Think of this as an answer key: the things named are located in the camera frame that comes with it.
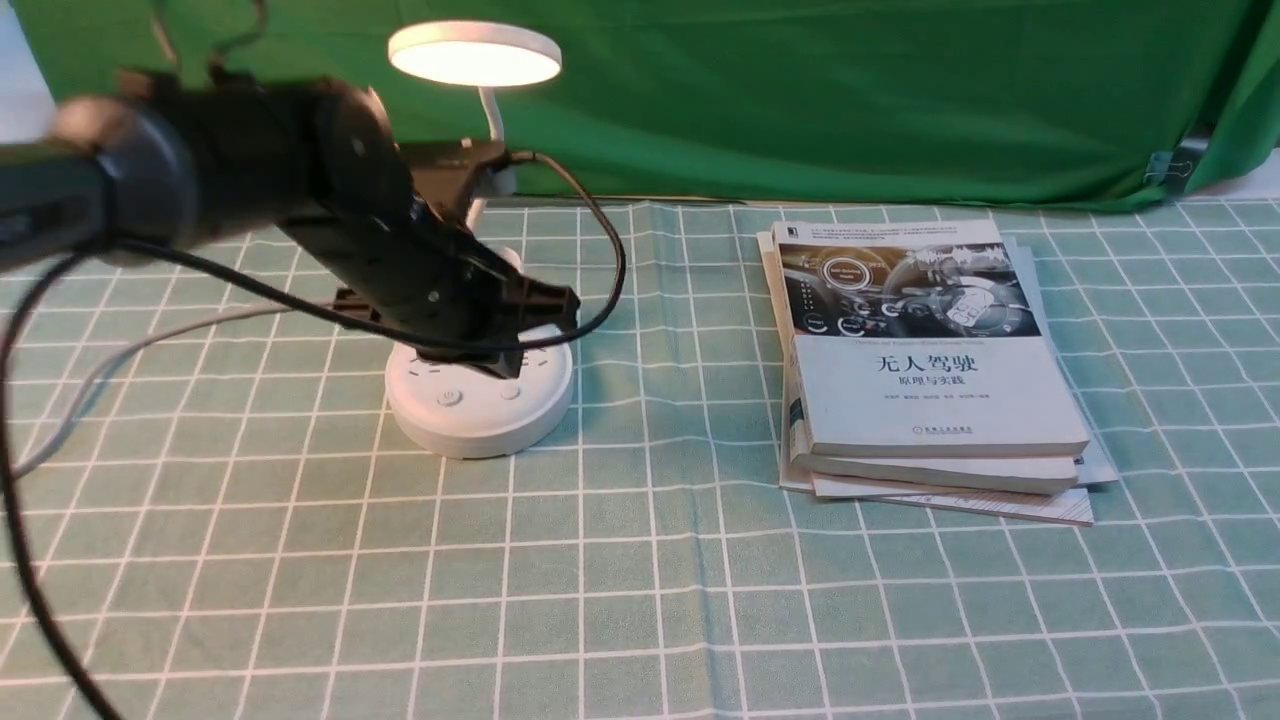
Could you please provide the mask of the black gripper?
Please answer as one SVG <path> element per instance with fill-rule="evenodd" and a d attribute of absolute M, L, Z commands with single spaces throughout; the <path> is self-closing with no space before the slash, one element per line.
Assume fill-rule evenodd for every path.
<path fill-rule="evenodd" d="M 518 277 L 507 258 L 463 225 L 440 220 L 424 202 L 389 225 L 312 210 L 278 228 L 367 304 L 383 325 L 448 341 L 415 345 L 428 364 L 517 379 L 522 333 L 579 329 L 581 302 L 573 290 Z"/>

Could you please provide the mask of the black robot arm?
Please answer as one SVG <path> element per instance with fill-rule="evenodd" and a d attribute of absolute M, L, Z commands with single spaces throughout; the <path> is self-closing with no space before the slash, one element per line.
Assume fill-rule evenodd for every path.
<path fill-rule="evenodd" d="M 3 270 L 81 251 L 233 284 L 195 250 L 274 225 L 372 314 L 315 316 L 515 378 L 525 351 L 584 333 L 571 288 L 525 275 L 466 224 L 517 163 L 499 141 L 398 143 L 375 92 L 339 79 L 183 88 L 129 70 L 119 94 L 74 97 L 42 140 L 3 147 Z"/>

